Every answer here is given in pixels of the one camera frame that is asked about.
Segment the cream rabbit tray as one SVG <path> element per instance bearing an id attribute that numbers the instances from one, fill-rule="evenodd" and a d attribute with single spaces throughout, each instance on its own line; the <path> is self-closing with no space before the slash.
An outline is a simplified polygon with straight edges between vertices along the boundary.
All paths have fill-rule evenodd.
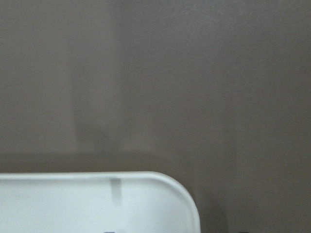
<path id="1" fill-rule="evenodd" d="M 152 171 L 3 173 L 3 233 L 199 233 L 187 189 Z"/>

